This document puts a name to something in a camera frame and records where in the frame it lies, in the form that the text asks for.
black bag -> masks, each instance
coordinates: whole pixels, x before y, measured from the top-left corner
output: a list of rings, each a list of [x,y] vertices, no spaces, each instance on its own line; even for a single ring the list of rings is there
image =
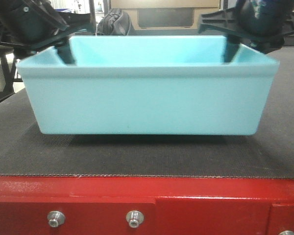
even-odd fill
[[[97,35],[135,35],[129,15],[120,8],[112,8],[97,26]]]

table surface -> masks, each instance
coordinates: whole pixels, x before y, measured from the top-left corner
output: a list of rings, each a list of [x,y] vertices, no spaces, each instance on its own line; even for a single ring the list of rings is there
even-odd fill
[[[294,178],[294,47],[253,136],[44,135],[25,90],[0,104],[0,175]]]

light blue plastic bin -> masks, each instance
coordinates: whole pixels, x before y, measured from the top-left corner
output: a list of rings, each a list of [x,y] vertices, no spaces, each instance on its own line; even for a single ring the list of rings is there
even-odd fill
[[[46,134],[251,135],[279,63],[222,36],[75,36],[17,64]]]

red metal cabinet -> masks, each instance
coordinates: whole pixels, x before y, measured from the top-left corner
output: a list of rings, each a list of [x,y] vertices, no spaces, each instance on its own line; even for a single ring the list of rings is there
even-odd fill
[[[145,216],[136,229],[125,216]],[[65,223],[48,225],[61,211]],[[0,177],[0,235],[279,235],[294,231],[294,180]]]

metal bolt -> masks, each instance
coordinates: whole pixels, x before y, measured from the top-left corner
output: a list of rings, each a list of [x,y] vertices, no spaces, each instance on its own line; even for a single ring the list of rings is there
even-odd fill
[[[144,221],[144,215],[139,211],[130,211],[126,215],[126,220],[131,228],[136,229]]]
[[[256,42],[251,42],[249,45],[250,45],[251,47],[255,48],[255,47],[258,46],[258,43],[256,43]]]
[[[52,228],[57,228],[61,224],[64,224],[65,216],[62,212],[59,211],[51,211],[47,216],[48,224]]]
[[[293,231],[284,231],[282,233],[280,233],[279,235],[294,235]]]

